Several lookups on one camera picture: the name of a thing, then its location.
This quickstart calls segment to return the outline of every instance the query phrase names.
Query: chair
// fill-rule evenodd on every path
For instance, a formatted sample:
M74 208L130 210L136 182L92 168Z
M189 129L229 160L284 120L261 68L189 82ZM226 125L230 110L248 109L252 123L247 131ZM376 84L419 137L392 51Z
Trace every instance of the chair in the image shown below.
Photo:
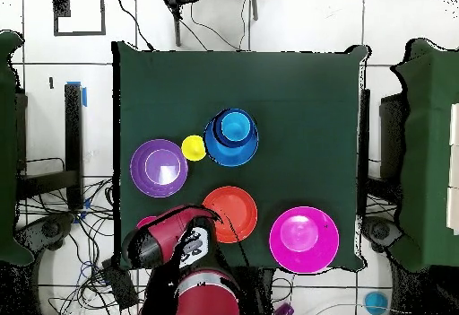
M174 26L176 32L176 45L180 47L180 22L179 20L182 19L180 17L180 7L184 4L192 4L193 2L197 2L200 0L164 0L166 6L170 9L172 14L174 15ZM258 20L258 6L256 4L256 0L252 0L252 6L254 9L254 20Z

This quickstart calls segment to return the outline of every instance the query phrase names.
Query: orange plate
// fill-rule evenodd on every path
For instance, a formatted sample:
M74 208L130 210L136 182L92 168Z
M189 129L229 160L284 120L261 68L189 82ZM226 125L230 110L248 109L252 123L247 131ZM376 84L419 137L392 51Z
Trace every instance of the orange plate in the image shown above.
M217 240L231 244L238 239L231 230L230 222L240 241L244 240L256 225L254 199L241 188L226 186L215 189L204 200L203 205L221 216L217 222Z

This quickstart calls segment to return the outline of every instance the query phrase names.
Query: floor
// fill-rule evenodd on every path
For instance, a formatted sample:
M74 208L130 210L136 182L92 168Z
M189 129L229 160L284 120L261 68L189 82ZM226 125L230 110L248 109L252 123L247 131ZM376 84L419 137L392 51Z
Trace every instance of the floor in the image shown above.
M60 30L100 30L100 0L70 1L72 16L59 18ZM402 90L389 66L403 60L409 39L428 38L443 48L459 46L457 0L257 0L259 19L256 22L249 19L249 0L203 0L193 5L194 22L190 5L185 6L182 14L184 23L204 46L182 25L181 48L175 45L172 17L162 0L120 1L137 18L142 35L156 49L163 51L200 51L204 46L217 51L234 50L214 32L196 22L212 27L232 46L238 48L240 45L242 49L252 51L341 52L356 44L370 46L368 66L362 72L365 71L366 86L371 90L369 172L374 176L379 173L380 160L379 102L382 97ZM110 41L124 40L139 49L147 49L134 20L121 10L118 0L105 0L105 24L106 35L56 37L53 34L52 0L0 0L0 30L18 31L25 38L24 46L14 52L12 63L29 96L28 159L65 158L64 84L80 81L87 88L87 106L83 108L85 185L112 175ZM59 161L33 162L29 164L28 173L57 171L59 167L62 167ZM89 187L87 196L94 189ZM57 200L49 195L44 199L45 204ZM39 204L32 199L22 203L20 225L43 214ZM110 209L103 193L99 193L92 204ZM88 215L88 224L96 219ZM105 221L100 232L111 234L112 231L113 222ZM78 243L79 254L87 258L88 241L81 227L75 225L71 234ZM96 240L100 246L100 259L110 257L112 238L99 235ZM365 239L361 239L356 252L361 252L368 263L363 270L352 273L333 269L316 276L296 276L292 295L274 306L291 302L293 315L370 315L364 307L356 305L363 304L365 295L371 291L380 291L390 300L390 266L387 258L373 252ZM49 303L59 308L62 301L58 298L67 297L78 285L81 267L75 244L69 239L63 248L46 251L39 273L39 295L44 315L56 315ZM291 281L293 275L284 275L278 270L275 277ZM132 278L139 295L142 295L148 271L132 272ZM290 290L284 280L276 280L274 286L274 300L281 299ZM135 315L137 309L134 307L121 315ZM104 310L82 311L78 307L67 313L108 315Z

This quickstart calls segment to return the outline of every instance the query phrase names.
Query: pink plate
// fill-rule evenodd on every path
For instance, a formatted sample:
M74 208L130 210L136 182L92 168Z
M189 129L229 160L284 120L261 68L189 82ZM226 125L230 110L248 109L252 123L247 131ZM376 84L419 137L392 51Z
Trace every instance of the pink plate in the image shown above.
M293 273L315 273L328 267L338 245L338 230L333 220L313 207L285 211L274 222L269 235L274 258Z
M156 219L156 216L147 216L144 217L137 225L137 228L142 228L146 224L150 224L154 219Z

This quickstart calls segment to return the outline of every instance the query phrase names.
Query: purple bowl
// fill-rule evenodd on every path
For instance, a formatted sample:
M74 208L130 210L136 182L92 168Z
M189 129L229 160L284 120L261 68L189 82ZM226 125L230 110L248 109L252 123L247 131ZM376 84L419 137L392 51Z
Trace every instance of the purple bowl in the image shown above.
M185 183L188 164L181 149L165 139L142 144L131 159L134 184L149 197L169 197Z

